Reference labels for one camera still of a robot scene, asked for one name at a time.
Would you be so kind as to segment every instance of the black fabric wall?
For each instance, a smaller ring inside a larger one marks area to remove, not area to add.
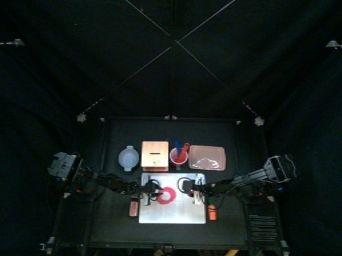
[[[46,168],[76,115],[266,119],[302,176],[281,208],[297,255],[339,255],[341,1],[2,1],[0,250],[51,235]]]

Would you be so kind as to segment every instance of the brown box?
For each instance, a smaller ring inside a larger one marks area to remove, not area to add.
[[[168,141],[143,141],[142,167],[144,171],[168,171]]]

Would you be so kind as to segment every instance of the black table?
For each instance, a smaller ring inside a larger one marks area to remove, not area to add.
[[[115,173],[138,180],[142,167],[124,172],[118,162],[120,151],[134,145],[140,154],[142,141],[175,140],[191,145],[219,146],[226,152],[225,171],[201,171],[207,183],[231,179],[262,168],[267,159],[263,130],[250,121],[106,119],[82,124],[75,150],[92,170]],[[182,172],[199,172],[187,166]],[[247,249],[243,204],[227,196],[218,220],[206,224],[139,224],[128,216],[130,197],[106,189],[94,202],[62,199],[55,236],[59,246],[92,248],[156,248],[173,245],[181,249]]]

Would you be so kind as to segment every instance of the metal rod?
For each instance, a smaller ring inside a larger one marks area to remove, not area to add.
[[[233,3],[235,0],[230,1],[179,40],[182,42]]]
[[[122,85],[124,85],[124,84],[135,77],[135,75],[136,75],[147,66],[150,66],[150,64],[151,64],[170,49],[171,49],[171,47],[168,47],[162,53],[159,53],[159,54],[156,55],[156,57],[155,57],[151,61],[148,61],[148,63],[147,63],[142,68],[139,68],[139,69],[134,72],[134,74],[132,74],[127,79],[124,79],[124,80],[106,93],[106,96],[103,96],[102,98],[99,98],[98,101],[95,101],[95,102],[92,103],[92,105],[91,105],[88,108],[86,108],[86,110],[82,112],[82,114],[87,113],[87,112],[108,97],[108,95],[111,95],[112,92],[114,92]]]
[[[148,19],[148,21],[159,28],[159,30],[162,30],[164,32],[164,34],[167,36],[171,36],[167,31],[156,24],[156,22],[144,14],[144,12],[128,1],[126,0],[126,2],[134,7],[134,9]]]
[[[195,55],[190,52],[190,50],[185,47],[183,44],[181,44],[179,41],[177,41],[178,45],[182,47],[182,49],[187,52],[187,54],[194,58],[194,60],[198,62],[198,64],[206,69],[206,71],[210,73],[210,75],[215,78],[215,80],[230,90],[230,94],[238,99],[243,106],[250,110],[250,112],[258,117],[258,113],[253,110],[250,105],[241,99],[241,97],[235,94],[235,92],[229,88],[229,85],[221,80],[221,78],[214,74],[214,72],[209,69],[209,67],[201,62],[201,60],[195,57]]]

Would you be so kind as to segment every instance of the small bottle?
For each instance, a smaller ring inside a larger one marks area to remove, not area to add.
[[[209,219],[218,220],[218,211],[214,204],[209,205]]]

